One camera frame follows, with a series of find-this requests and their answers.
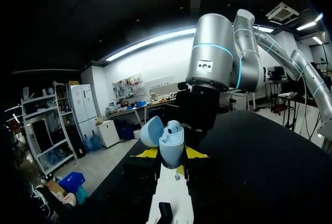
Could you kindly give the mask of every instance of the fluorescent light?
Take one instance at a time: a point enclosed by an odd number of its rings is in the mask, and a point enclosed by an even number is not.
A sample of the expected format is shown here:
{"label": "fluorescent light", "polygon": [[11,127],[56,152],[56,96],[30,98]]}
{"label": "fluorescent light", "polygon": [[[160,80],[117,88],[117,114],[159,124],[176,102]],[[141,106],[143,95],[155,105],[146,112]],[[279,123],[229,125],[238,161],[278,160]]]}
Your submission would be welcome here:
{"label": "fluorescent light", "polygon": [[314,25],[316,25],[315,22],[310,22],[310,23],[307,23],[307,24],[305,24],[305,25],[302,25],[302,26],[300,26],[299,28],[296,28],[296,29],[297,29],[298,31],[301,31],[301,30],[304,30],[304,29],[306,29],[306,28],[312,27],[312,26],[314,26]]}
{"label": "fluorescent light", "polygon": [[265,28],[265,27],[259,27],[259,30],[260,31],[263,31],[263,32],[267,32],[267,33],[271,33],[272,31],[274,31],[274,29],[270,29],[270,28]]}
{"label": "fluorescent light", "polygon": [[315,23],[317,23],[318,21],[320,21],[320,19],[323,17],[323,14],[319,14],[318,17],[315,19]]}
{"label": "fluorescent light", "polygon": [[17,119],[16,115],[15,114],[12,114],[14,116],[14,119],[16,120],[16,122],[19,124],[19,120]]}
{"label": "fluorescent light", "polygon": [[319,44],[323,44],[323,42],[316,36],[314,36],[312,39],[314,39]]}
{"label": "fluorescent light", "polygon": [[165,35],[161,35],[161,36],[157,36],[154,38],[151,38],[149,40],[143,41],[139,44],[135,44],[127,49],[121,50],[120,52],[110,56],[109,58],[106,58],[107,61],[112,61],[114,59],[117,59],[125,54],[128,54],[131,51],[134,51],[136,49],[142,48],[144,46],[159,42],[159,41],[163,41],[166,39],[170,39],[176,36],[183,36],[183,35],[188,35],[188,34],[194,34],[196,31],[196,28],[193,29],[187,29],[187,30],[183,30],[183,31],[177,31],[177,32],[173,32],[173,33],[169,33],[169,34],[165,34]]}
{"label": "fluorescent light", "polygon": [[12,108],[10,108],[10,109],[7,109],[7,110],[5,110],[5,112],[10,111],[10,110],[13,110],[13,109],[18,108],[18,107],[20,107],[20,105],[19,105],[19,106],[14,106],[14,107],[12,107]]}

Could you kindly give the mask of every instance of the white refrigerator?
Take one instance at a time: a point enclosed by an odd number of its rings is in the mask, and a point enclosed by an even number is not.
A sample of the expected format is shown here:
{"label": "white refrigerator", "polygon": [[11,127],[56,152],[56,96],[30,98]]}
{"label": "white refrigerator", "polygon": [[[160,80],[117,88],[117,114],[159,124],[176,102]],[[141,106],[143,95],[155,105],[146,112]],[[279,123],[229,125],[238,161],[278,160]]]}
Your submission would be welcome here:
{"label": "white refrigerator", "polygon": [[78,130],[81,134],[82,141],[85,135],[87,138],[92,137],[92,130],[97,134],[95,110],[91,87],[87,85],[70,86],[70,101],[74,111]]}

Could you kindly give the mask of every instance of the shelving unit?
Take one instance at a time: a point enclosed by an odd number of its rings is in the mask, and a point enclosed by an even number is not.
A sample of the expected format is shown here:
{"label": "shelving unit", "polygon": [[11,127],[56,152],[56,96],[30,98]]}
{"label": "shelving unit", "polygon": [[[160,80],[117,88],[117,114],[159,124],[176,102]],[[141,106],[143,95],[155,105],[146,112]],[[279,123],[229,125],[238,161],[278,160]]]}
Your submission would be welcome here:
{"label": "shelving unit", "polygon": [[68,111],[68,112],[66,112],[65,114],[61,114],[61,116],[65,116],[65,115],[67,115],[67,114],[72,114],[73,113],[73,111]]}
{"label": "shelving unit", "polygon": [[23,118],[24,118],[24,119],[30,119],[30,118],[35,117],[35,116],[38,116],[38,115],[40,115],[40,114],[44,114],[44,113],[46,113],[46,112],[48,112],[48,111],[55,110],[56,108],[57,108],[56,106],[54,106],[54,107],[49,107],[49,108],[46,108],[46,109],[44,109],[44,110],[37,111],[37,112],[32,113],[32,114],[23,115]]}
{"label": "shelving unit", "polygon": [[22,101],[22,103],[23,104],[27,104],[27,103],[31,103],[31,102],[35,102],[35,101],[46,100],[46,99],[53,98],[53,97],[55,97],[55,95],[54,94],[50,94],[50,95],[45,95],[45,96],[42,96],[42,97],[38,97],[38,98],[33,98],[33,99],[30,99],[30,100]]}
{"label": "shelving unit", "polygon": [[[52,103],[48,102],[48,108],[46,108],[46,109],[42,109],[42,110],[36,111],[34,113],[27,114],[26,107],[31,103],[36,104],[36,103],[38,103],[38,101],[50,101],[50,102],[52,101]],[[47,174],[51,173],[52,171],[54,171],[55,169],[59,168],[60,166],[62,166],[65,162],[67,162],[71,158],[77,159],[77,157],[74,153],[72,144],[68,138],[68,135],[67,135],[67,132],[65,129],[65,125],[62,121],[62,116],[58,109],[56,94],[45,95],[42,97],[37,97],[37,98],[26,100],[26,101],[21,100],[21,108],[22,108],[23,124],[24,124],[24,128],[26,130],[27,143],[30,147],[31,154],[32,154],[34,160],[36,161],[38,168],[40,169],[40,171],[42,173],[44,173],[44,175],[47,175]],[[55,111],[55,113],[57,113],[53,117],[53,119],[50,119],[51,118],[50,116],[52,116],[52,115],[49,113],[51,111]],[[57,119],[59,119],[60,126],[61,126],[61,129],[62,129],[62,132],[63,132],[65,138],[57,143],[54,143],[52,141],[52,138],[51,138],[49,130],[48,130],[49,127],[46,126],[46,129],[47,129],[47,132],[49,135],[49,140],[51,141],[52,146],[44,151],[41,151],[39,144],[40,144],[40,142],[43,142],[43,140],[37,140],[34,129],[33,129],[33,123],[36,121],[43,120],[43,119],[44,119],[45,123],[47,123],[47,121],[52,121],[53,124],[59,124],[59,122],[57,121]],[[65,146],[63,148],[65,150],[67,150],[67,152],[64,152],[63,154],[67,154],[67,157],[65,157],[63,160],[59,161],[55,165],[50,164],[50,162],[48,161],[48,157],[49,157],[48,153],[52,152],[55,148],[60,147],[61,145],[64,145],[66,143],[67,143],[67,146]]]}

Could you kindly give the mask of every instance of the blue bin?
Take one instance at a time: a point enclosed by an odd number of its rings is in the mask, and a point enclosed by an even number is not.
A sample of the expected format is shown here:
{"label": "blue bin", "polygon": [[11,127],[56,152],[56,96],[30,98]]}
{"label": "blue bin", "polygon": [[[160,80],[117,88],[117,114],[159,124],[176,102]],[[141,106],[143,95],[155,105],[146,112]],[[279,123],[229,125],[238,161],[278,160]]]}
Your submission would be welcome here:
{"label": "blue bin", "polygon": [[85,182],[85,178],[82,173],[71,172],[63,180],[59,182],[59,185],[67,192],[76,193],[78,188]]}

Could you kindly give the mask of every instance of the water bottle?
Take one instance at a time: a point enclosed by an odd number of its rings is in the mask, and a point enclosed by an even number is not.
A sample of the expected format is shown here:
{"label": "water bottle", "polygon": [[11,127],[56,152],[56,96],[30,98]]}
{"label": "water bottle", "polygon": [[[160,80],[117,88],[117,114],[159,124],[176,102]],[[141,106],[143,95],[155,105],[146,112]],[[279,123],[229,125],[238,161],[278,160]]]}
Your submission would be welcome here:
{"label": "water bottle", "polygon": [[87,148],[87,151],[94,151],[93,149],[93,144],[91,142],[91,138],[88,138],[86,134],[84,134],[84,140],[83,140],[86,148]]}
{"label": "water bottle", "polygon": [[92,143],[94,150],[99,150],[102,148],[102,141],[100,137],[94,133],[94,130],[92,130]]}

